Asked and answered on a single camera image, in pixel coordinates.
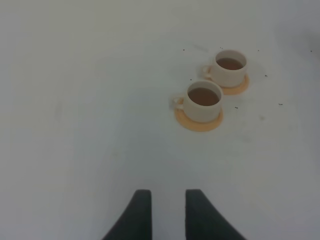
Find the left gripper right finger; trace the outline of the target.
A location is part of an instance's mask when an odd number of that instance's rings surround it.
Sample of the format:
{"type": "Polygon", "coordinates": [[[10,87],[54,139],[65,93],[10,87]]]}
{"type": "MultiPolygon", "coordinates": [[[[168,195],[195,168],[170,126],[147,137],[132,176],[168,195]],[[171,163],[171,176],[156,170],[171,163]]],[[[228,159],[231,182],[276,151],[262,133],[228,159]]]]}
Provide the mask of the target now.
{"type": "Polygon", "coordinates": [[[200,189],[185,191],[187,240],[245,240],[200,189]]]}

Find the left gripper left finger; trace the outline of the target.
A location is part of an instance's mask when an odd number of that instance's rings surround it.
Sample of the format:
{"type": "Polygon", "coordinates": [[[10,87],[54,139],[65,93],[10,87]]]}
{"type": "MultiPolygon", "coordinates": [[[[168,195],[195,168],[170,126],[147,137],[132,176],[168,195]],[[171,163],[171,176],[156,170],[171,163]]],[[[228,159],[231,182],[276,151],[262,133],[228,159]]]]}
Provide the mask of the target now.
{"type": "Polygon", "coordinates": [[[152,193],[136,190],[126,209],[103,240],[151,240],[152,193]]]}

